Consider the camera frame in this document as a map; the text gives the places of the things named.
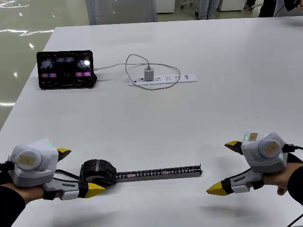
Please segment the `power outlet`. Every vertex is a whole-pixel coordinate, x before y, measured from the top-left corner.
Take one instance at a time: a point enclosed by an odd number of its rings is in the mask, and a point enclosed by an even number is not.
[[[152,85],[152,84],[172,84],[178,80],[179,76],[177,75],[165,75],[165,76],[155,76],[152,81],[144,81],[144,77],[133,79],[136,85]],[[197,78],[194,73],[181,74],[181,78],[178,83],[186,82],[196,82]],[[129,86],[134,86],[134,84],[129,80]]]

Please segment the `white charger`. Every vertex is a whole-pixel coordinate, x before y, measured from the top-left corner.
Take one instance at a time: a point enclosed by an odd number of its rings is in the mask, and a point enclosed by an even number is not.
[[[153,81],[153,69],[149,65],[144,69],[144,80]]]

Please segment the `measuring tape blade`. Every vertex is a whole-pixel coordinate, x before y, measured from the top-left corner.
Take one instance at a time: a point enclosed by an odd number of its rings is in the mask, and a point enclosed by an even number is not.
[[[202,174],[201,165],[185,166],[164,169],[151,169],[131,172],[118,172],[117,183],[133,181],[150,181],[161,179],[176,179],[188,177],[200,177]]]

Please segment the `human hand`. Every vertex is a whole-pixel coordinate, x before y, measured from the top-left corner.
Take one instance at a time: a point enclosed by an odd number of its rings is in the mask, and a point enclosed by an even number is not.
[[[264,174],[263,182],[267,185],[278,186],[277,194],[284,195],[287,192],[287,184],[290,176],[296,169],[302,166],[302,163],[287,163],[287,166],[283,171],[272,174]]]
[[[297,9],[303,13],[303,0],[300,1],[300,4],[297,6]]]
[[[22,196],[22,198],[24,199],[26,204],[28,204],[29,202],[34,201],[34,200],[42,199],[43,194],[44,194],[43,188],[39,187],[39,186],[25,188],[25,187],[17,187],[13,183],[5,183],[5,184],[2,184],[1,186],[10,188],[10,189],[14,190],[15,192],[17,192],[19,195]],[[58,198],[60,196],[61,196],[61,192],[57,192],[56,198]]]

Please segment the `floor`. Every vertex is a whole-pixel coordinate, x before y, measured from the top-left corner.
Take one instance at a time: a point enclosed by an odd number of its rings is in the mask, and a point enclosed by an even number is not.
[[[195,20],[195,10],[159,14],[158,21]],[[218,12],[218,18],[257,17],[253,11]],[[88,25],[85,0],[0,0],[0,129],[57,26]]]

